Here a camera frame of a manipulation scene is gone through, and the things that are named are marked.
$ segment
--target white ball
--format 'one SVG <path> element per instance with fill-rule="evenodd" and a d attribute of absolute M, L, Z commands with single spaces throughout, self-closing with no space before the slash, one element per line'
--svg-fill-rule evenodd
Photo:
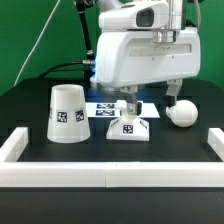
<path fill-rule="evenodd" d="M 179 127 L 189 127 L 198 118 L 197 107 L 188 100 L 177 101 L 173 107 L 166 108 L 167 116 Z"/>

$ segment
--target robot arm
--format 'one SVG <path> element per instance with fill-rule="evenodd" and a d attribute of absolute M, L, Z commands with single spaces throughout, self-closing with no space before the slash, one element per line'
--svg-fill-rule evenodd
<path fill-rule="evenodd" d="M 118 0 L 98 0 L 100 12 L 109 11 L 111 9 L 120 8 L 123 4 Z"/>

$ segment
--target black table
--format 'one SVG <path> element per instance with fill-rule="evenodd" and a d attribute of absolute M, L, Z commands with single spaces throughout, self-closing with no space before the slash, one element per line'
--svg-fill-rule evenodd
<path fill-rule="evenodd" d="M 0 144 L 16 127 L 29 127 L 30 144 L 19 162 L 200 161 L 221 162 L 207 145 L 208 129 L 224 128 L 224 91 L 210 82 L 185 80 L 178 99 L 196 104 L 194 126 L 178 128 L 165 115 L 166 83 L 145 86 L 138 99 L 155 103 L 160 119 L 150 123 L 150 142 L 106 140 L 110 118 L 90 118 L 91 137 L 78 144 L 47 140 L 54 85 L 83 85 L 87 102 L 116 102 L 122 96 L 88 88 L 82 81 L 21 82 L 0 97 Z M 1 188 L 0 223 L 222 223 L 222 188 Z"/>

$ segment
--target wire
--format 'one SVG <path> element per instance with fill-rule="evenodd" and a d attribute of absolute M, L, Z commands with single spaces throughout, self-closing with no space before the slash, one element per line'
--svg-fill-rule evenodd
<path fill-rule="evenodd" d="M 200 10 L 200 6 L 199 6 L 198 0 L 194 0 L 194 3 L 195 3 L 197 17 L 198 17 L 197 28 L 198 28 L 198 31 L 199 31 L 200 27 L 201 27 L 201 10 Z"/>
<path fill-rule="evenodd" d="M 25 62 L 23 63 L 23 65 L 22 65 L 22 67 L 21 67 L 21 69 L 20 69 L 20 71 L 19 71 L 19 74 L 17 75 L 17 78 L 16 78 L 16 81 L 15 81 L 15 83 L 14 83 L 14 86 L 16 86 L 16 85 L 18 84 L 19 79 L 21 78 L 21 75 L 22 75 L 22 73 L 23 73 L 23 71 L 24 71 L 24 69 L 25 69 L 25 67 L 26 67 L 26 65 L 27 65 L 27 63 L 28 63 L 28 61 L 29 61 L 29 59 L 31 58 L 31 56 L 32 56 L 33 52 L 35 51 L 36 47 L 38 46 L 38 44 L 39 44 L 39 42 L 40 42 L 42 36 L 44 35 L 44 32 L 45 32 L 45 30 L 46 30 L 48 24 L 50 23 L 50 21 L 51 21 L 53 15 L 54 15 L 54 13 L 55 13 L 55 11 L 57 10 L 57 8 L 58 8 L 60 2 L 61 2 L 61 0 L 58 0 L 57 3 L 56 3 L 56 5 L 54 6 L 54 8 L 53 8 L 53 10 L 52 10 L 50 16 L 48 17 L 47 22 L 45 23 L 45 25 L 44 25 L 44 27 L 43 27 L 43 29 L 42 29 L 42 31 L 41 31 L 41 33 L 40 33 L 40 35 L 39 35 L 39 37 L 38 37 L 36 43 L 34 44 L 32 50 L 30 51 L 30 53 L 29 53 L 29 55 L 27 56 Z"/>
<path fill-rule="evenodd" d="M 45 71 L 44 73 L 39 75 L 38 78 L 43 79 L 50 72 L 60 71 L 60 70 L 56 70 L 58 68 L 68 67 L 68 66 L 72 66 L 72 65 L 82 65 L 82 64 L 83 64 L 82 61 L 73 61 L 73 62 L 68 62 L 68 63 L 64 63 L 64 64 L 60 64 L 60 65 L 55 65 L 54 67 L 49 68 L 47 71 Z"/>

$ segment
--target black cable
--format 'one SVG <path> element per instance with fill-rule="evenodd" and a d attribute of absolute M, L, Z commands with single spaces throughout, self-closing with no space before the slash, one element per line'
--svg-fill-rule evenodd
<path fill-rule="evenodd" d="M 79 13 L 79 18 L 80 18 L 81 25 L 82 25 L 82 32 L 83 32 L 84 42 L 85 42 L 86 51 L 87 51 L 86 52 L 86 57 L 87 57 L 87 59 L 94 60 L 95 55 L 94 55 L 93 50 L 92 50 L 88 25 L 87 25 L 86 16 L 85 16 L 85 10 L 87 8 L 93 6 L 93 1 L 76 0 L 75 1 L 75 6 L 76 6 L 77 11 Z"/>
<path fill-rule="evenodd" d="M 87 50 L 87 59 L 94 59 L 93 58 L 93 51 L 91 46 L 91 41 L 89 37 L 89 30 L 86 22 L 86 16 L 84 12 L 79 12 L 79 18 L 82 23 L 82 29 L 83 29 L 83 36 L 85 40 L 86 50 Z"/>
<path fill-rule="evenodd" d="M 51 67 L 49 68 L 47 71 L 45 71 L 44 73 L 42 73 L 41 75 L 38 76 L 39 79 L 44 79 L 45 76 L 50 73 L 50 72 L 53 72 L 53 71 L 58 71 L 56 69 L 58 68 L 63 68 L 63 67 L 67 67 L 67 66 L 72 66 L 72 65 L 82 65 L 83 62 L 82 61 L 73 61 L 73 62 L 68 62 L 68 63 L 63 63 L 63 64 L 59 64 L 59 65 L 56 65 L 54 67 Z"/>

